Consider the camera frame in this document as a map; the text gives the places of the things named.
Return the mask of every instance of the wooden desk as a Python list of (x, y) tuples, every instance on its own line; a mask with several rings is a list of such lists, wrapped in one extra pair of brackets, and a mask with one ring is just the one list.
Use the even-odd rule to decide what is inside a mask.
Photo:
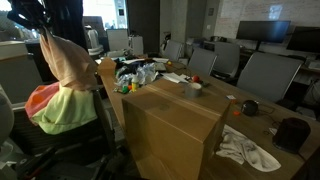
[[(124, 95), (112, 92), (113, 88), (115, 87), (114, 67), (115, 64), (113, 62), (104, 60), (98, 67), (98, 73), (101, 75), (102, 81), (109, 95), (110, 101), (114, 107), (120, 125), (125, 131), (126, 127), (124, 123), (121, 102), (121, 99), (124, 97)], [(289, 111), (272, 102), (265, 101), (257, 96), (244, 92), (237, 87), (226, 84), (215, 78), (208, 77), (200, 73), (197, 74), (200, 75), (203, 80), (209, 82), (210, 86), (207, 87), (207, 89), (212, 93), (218, 94), (222, 97), (232, 94), (237, 98), (238, 104), (231, 106), (228, 112), (226, 123), (256, 142), (261, 148), (274, 156), (282, 165), (281, 168), (276, 171), (264, 173), (254, 169), (248, 163), (239, 165), (238, 163), (228, 158), (213, 156), (213, 158), (205, 166), (205, 170), (201, 172), (201, 179), (290, 179), (303, 165), (303, 161), (298, 155), (281, 151), (272, 145), (272, 135), (266, 135), (264, 133), (264, 131), (268, 131), (269, 128), (272, 127), (271, 118), (276, 121), (281, 121), (284, 118), (297, 117), (308, 122), (311, 127), (311, 134), (300, 149), (300, 153), (302, 156), (304, 156), (304, 158), (308, 159), (320, 145), (320, 124), (318, 122), (312, 121), (307, 117), (304, 117), (293, 111)], [(270, 115), (271, 118), (263, 115), (248, 117), (241, 114), (240, 116), (234, 116), (233, 111), (240, 110), (241, 103), (247, 99), (257, 100), (265, 106), (275, 108), (275, 111)], [(170, 169), (168, 169), (164, 164), (162, 167), (153, 167), (152, 165), (154, 164), (161, 164), (161, 162), (159, 162), (157, 158), (148, 157), (144, 159), (144, 161), (145, 162), (137, 163), (142, 176), (145, 173), (152, 172), (155, 174), (166, 173), (167, 179), (179, 178), (177, 174), (170, 171)]]

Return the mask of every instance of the bottle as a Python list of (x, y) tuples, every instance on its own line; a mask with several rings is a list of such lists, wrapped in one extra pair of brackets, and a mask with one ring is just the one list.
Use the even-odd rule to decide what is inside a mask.
[(131, 80), (131, 84), (132, 84), (132, 92), (135, 92), (138, 88), (139, 88), (139, 79), (137, 75), (133, 75), (132, 76), (132, 80)]

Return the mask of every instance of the desk surface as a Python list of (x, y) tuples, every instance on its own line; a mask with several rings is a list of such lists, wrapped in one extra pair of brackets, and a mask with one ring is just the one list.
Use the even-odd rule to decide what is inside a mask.
[[(178, 65), (175, 64), (174, 66), (175, 68), (167, 68), (169, 69), (169, 71), (170, 69), (174, 70), (177, 68)], [(98, 67), (98, 73), (102, 78), (110, 101), (116, 112), (118, 121), (125, 132), (125, 121), (121, 102), (122, 98), (125, 95), (113, 93), (113, 88), (115, 88), (114, 67), (114, 62), (108, 59), (104, 60)], [(180, 73), (186, 73), (183, 69), (179, 71)], [(205, 166), (205, 170), (200, 175), (202, 179), (234, 179), (236, 177), (241, 177), (243, 179), (279, 179), (279, 177), (281, 177), (282, 179), (290, 179), (303, 165), (303, 161), (298, 155), (281, 151), (272, 145), (272, 135), (266, 135), (264, 133), (265, 131), (268, 131), (270, 127), (272, 127), (272, 119), (276, 121), (281, 121), (284, 118), (297, 117), (308, 122), (308, 124), (311, 127), (311, 134), (309, 135), (308, 139), (300, 149), (300, 154), (304, 158), (308, 159), (312, 155), (312, 153), (315, 152), (316, 148), (320, 145), (320, 124), (318, 122), (312, 121), (307, 117), (304, 117), (293, 111), (287, 110), (272, 102), (265, 101), (257, 96), (242, 91), (237, 87), (231, 86), (215, 78), (202, 75), (200, 73), (197, 74), (200, 75), (200, 77), (203, 80), (210, 84), (207, 87), (207, 89), (212, 91), (212, 93), (219, 94), (223, 97), (232, 94), (237, 98), (238, 103), (230, 108), (226, 123), (234, 129), (246, 135), (254, 142), (256, 142), (261, 148), (263, 148), (272, 156), (274, 156), (282, 165), (281, 168), (276, 171), (264, 173), (254, 169), (248, 163), (239, 165), (238, 163), (228, 158), (213, 156), (213, 158)], [(259, 115), (255, 117), (248, 117), (243, 114), (241, 114), (240, 116), (234, 116), (233, 111), (240, 110), (241, 103), (247, 99), (254, 99), (259, 101), (261, 104), (264, 105), (266, 111), (269, 110), (267, 107), (272, 107), (275, 109), (275, 111), (269, 116)], [(144, 161), (145, 162), (137, 163), (142, 176), (144, 172), (147, 171), (159, 173), (152, 167), (152, 165), (155, 164), (154, 162), (159, 161), (158, 159), (151, 157), (148, 159), (144, 159)], [(165, 166), (162, 167), (162, 170), (170, 171)], [(168, 174), (168, 177), (176, 177), (172, 175), (172, 172)]]

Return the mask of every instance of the computer monitor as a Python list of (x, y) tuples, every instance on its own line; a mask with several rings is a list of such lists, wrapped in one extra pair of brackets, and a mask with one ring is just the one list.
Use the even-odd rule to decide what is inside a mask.
[(289, 25), (290, 21), (240, 21), (237, 39), (258, 41), (258, 50), (262, 41), (282, 43)]
[(297, 26), (292, 33), (287, 49), (320, 53), (320, 27)]

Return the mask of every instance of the pink fabric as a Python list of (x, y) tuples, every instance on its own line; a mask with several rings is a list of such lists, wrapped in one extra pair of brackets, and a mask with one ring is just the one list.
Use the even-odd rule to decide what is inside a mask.
[(74, 90), (88, 90), (97, 85), (94, 73), (97, 65), (82, 47), (75, 43), (52, 36), (46, 30), (40, 39), (41, 50), (52, 74), (61, 86)]
[(59, 91), (59, 82), (53, 83), (47, 86), (38, 86), (36, 90), (30, 95), (26, 105), (25, 110), (29, 119), (45, 108), (51, 98)]

